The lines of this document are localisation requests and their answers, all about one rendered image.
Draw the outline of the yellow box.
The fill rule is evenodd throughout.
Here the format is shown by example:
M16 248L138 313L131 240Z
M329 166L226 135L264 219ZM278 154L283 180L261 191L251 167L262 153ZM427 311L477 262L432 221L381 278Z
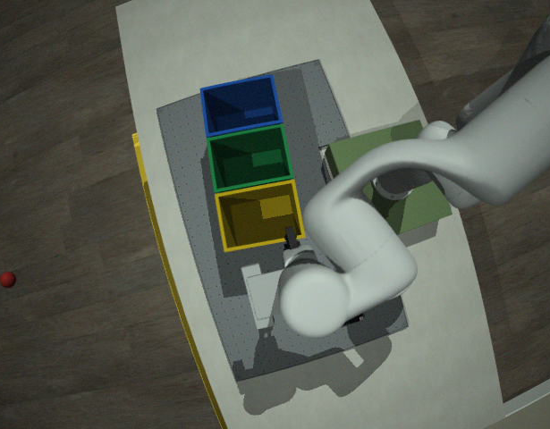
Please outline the yellow box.
M224 252L286 241L291 226L296 239L305 238L295 180L218 193L215 199Z

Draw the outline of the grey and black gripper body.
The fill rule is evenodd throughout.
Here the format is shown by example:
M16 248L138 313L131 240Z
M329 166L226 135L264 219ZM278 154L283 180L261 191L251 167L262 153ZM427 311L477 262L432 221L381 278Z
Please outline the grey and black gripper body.
M282 253L282 255L283 255L283 268L285 268L288 264L292 263L293 261L303 259L303 258L317 260L314 250L309 245L299 246L298 248L294 248L294 249L286 249Z

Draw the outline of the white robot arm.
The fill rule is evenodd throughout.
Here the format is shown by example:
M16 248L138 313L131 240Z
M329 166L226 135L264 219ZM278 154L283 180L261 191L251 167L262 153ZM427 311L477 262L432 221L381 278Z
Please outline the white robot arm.
M550 168L550 15L515 66L461 109L456 126L431 122L415 139L368 151L307 203L304 229L336 270L309 258L271 273L260 263L241 268L257 329L281 315L301 336L326 337L411 286L417 263L363 192L370 182L399 200L433 181L465 209L501 206Z

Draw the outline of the blue open-top bin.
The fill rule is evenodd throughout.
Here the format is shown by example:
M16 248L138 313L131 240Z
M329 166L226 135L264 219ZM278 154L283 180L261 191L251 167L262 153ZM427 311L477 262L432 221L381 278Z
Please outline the blue open-top bin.
M205 87L200 96L206 138L283 123L272 74Z

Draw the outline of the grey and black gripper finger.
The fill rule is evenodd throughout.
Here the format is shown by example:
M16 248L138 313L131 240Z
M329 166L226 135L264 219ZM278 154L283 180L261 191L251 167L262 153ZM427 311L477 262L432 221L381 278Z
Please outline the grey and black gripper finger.
M284 244L283 251L285 251L286 249L298 248L300 246L300 241L299 240L296 241L297 235L294 233L292 226L285 228L285 231L286 231L286 235L284 239L286 240L287 243Z

